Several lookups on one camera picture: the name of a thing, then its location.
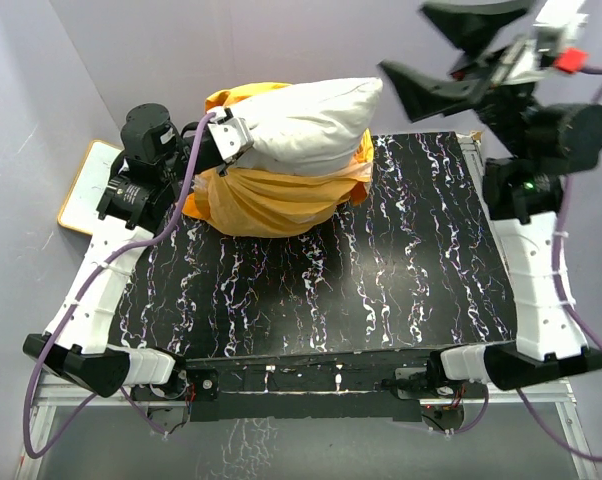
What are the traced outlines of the orange cartoon print pillowcase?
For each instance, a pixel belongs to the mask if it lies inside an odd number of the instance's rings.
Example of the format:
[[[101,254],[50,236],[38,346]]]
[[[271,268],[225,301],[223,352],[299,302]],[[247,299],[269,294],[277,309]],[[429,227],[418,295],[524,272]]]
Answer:
[[[239,101],[295,84],[249,83],[209,95],[204,109]],[[230,166],[195,175],[184,215],[207,222],[219,232],[239,237],[284,238],[300,235],[327,221],[337,207],[367,199],[373,178],[374,146],[370,126],[345,168],[322,176],[296,176]]]

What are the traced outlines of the white pillow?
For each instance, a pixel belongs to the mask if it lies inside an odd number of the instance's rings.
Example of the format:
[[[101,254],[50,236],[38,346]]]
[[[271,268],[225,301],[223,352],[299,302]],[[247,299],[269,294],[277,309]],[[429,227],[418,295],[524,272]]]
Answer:
[[[259,93],[226,107],[247,121],[254,138],[233,165],[304,177],[345,168],[382,89],[378,77],[332,79]]]

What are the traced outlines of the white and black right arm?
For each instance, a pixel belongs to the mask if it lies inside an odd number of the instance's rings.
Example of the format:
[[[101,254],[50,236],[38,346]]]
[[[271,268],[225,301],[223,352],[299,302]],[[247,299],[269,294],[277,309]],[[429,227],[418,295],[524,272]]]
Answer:
[[[602,369],[602,352],[573,316],[561,211],[570,175],[602,151],[602,105],[542,105],[553,72],[588,71],[576,41],[587,22],[578,1],[427,1],[421,14],[460,52],[445,80],[395,61],[380,67],[413,122],[474,112],[507,149],[490,158],[481,193],[501,245],[516,308],[512,341],[445,347],[419,372],[399,369],[384,387],[447,397],[464,382],[520,389]]]

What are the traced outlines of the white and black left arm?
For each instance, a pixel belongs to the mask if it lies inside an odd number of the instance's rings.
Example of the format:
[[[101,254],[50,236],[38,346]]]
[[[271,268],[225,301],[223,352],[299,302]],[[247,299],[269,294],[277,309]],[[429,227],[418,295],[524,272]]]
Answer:
[[[209,145],[214,118],[208,113],[192,124],[195,134],[186,140],[166,107],[146,103],[129,111],[77,275],[44,332],[24,341],[24,353],[36,362],[29,395],[42,372],[101,397],[137,385],[167,399],[185,392],[182,360],[162,349],[114,346],[109,331],[137,262],[176,227],[198,164],[221,161]]]

